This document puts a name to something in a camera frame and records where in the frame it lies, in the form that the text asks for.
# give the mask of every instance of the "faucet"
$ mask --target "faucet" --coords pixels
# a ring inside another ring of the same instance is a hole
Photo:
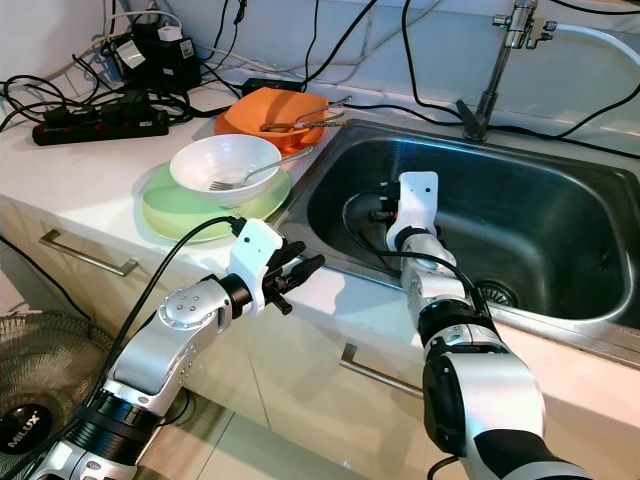
[[[538,0],[516,0],[511,15],[496,15],[493,18],[493,25],[506,30],[506,32],[493,72],[491,72],[489,85],[482,93],[475,114],[462,100],[456,102],[464,124],[465,138],[477,142],[485,140],[491,113],[498,99],[500,79],[507,66],[511,50],[520,50],[524,46],[528,50],[534,50],[538,46],[538,42],[553,39],[549,32],[554,31],[558,24],[541,18],[533,18],[537,7]]]

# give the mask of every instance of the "sink drain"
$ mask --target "sink drain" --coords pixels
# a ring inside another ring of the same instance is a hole
[[[497,303],[506,307],[517,307],[518,301],[511,290],[493,280],[481,280],[476,282],[476,288],[480,290],[488,302]]]

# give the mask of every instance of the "white bowl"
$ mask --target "white bowl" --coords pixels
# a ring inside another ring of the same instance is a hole
[[[240,182],[249,173],[282,160],[280,150],[252,135],[216,135],[187,145],[171,160],[169,170],[180,185],[223,207],[257,197],[274,180],[278,167],[257,173],[233,190],[209,190],[212,181]]]

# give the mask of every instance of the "white wall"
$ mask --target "white wall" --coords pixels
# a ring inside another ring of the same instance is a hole
[[[213,44],[222,0],[169,0],[168,3],[184,22],[187,33],[205,44]],[[459,6],[461,2],[446,3]],[[609,28],[640,31],[640,15],[614,17],[614,20],[581,13],[576,16],[574,12],[566,13],[566,9],[563,12],[557,6],[550,6],[546,0],[540,3],[539,13],[544,15],[548,11],[548,18],[570,18],[587,24],[600,22]],[[284,66],[302,63],[312,36],[313,7],[314,0],[250,1],[234,51]],[[319,37],[312,59],[327,57],[362,7],[357,3],[321,0]],[[222,48],[231,42],[231,23],[236,11],[237,2],[232,0]],[[397,7],[375,7],[370,45],[400,25],[400,13]],[[363,20],[340,50],[337,60],[359,56],[365,25]],[[615,35],[640,51],[640,35],[621,32]],[[502,36],[499,29],[491,26],[491,17],[435,11],[413,26],[410,36],[421,95],[449,102],[463,98],[475,104],[486,86]],[[337,80],[348,74],[350,68],[331,68],[323,77]],[[616,51],[588,38],[557,33],[554,41],[540,44],[536,51],[514,52],[500,88],[497,108],[571,121],[625,97],[639,81],[640,71]],[[408,94],[410,84],[401,36],[367,60],[349,84]],[[598,122],[610,128],[637,132],[640,130],[639,107],[640,99],[637,99]]]
[[[1,0],[0,1],[0,80],[12,75],[45,76],[69,64],[71,55],[79,53],[103,34],[105,6],[109,0]],[[99,61],[97,55],[85,60]],[[100,72],[100,65],[93,66]],[[55,80],[63,93],[77,96],[90,90],[91,79],[78,67],[71,68]],[[40,101],[13,89],[19,100]],[[2,113],[11,111],[0,102]]]

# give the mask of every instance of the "green plate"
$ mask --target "green plate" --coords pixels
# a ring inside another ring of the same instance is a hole
[[[282,205],[290,191],[289,175],[278,170],[271,186],[253,200],[233,208],[220,207],[178,185],[167,163],[153,175],[142,194],[142,216],[158,235],[178,241],[211,218],[233,215],[264,220]],[[230,234],[228,225],[218,224],[198,233],[192,241],[206,242]]]

